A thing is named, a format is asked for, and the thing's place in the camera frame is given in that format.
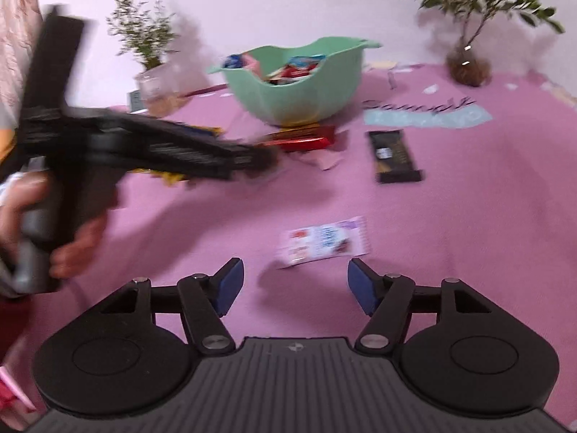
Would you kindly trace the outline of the person's left hand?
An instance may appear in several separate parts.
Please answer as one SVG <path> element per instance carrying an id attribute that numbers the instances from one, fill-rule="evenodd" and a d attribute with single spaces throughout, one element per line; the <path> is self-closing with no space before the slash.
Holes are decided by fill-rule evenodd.
<path id="1" fill-rule="evenodd" d="M 5 193 L 1 205 L 1 248 L 7 252 L 9 261 L 17 263 L 21 222 L 23 214 L 38 204 L 49 191 L 46 173 L 30 172 L 13 181 Z M 84 272 L 91 264 L 103 239 L 109 222 L 109 212 L 118 205 L 118 193 L 114 193 L 107 208 L 97 217 L 84 223 L 69 244 L 56 249 L 50 258 L 50 274 L 55 279 L 69 279 Z"/>

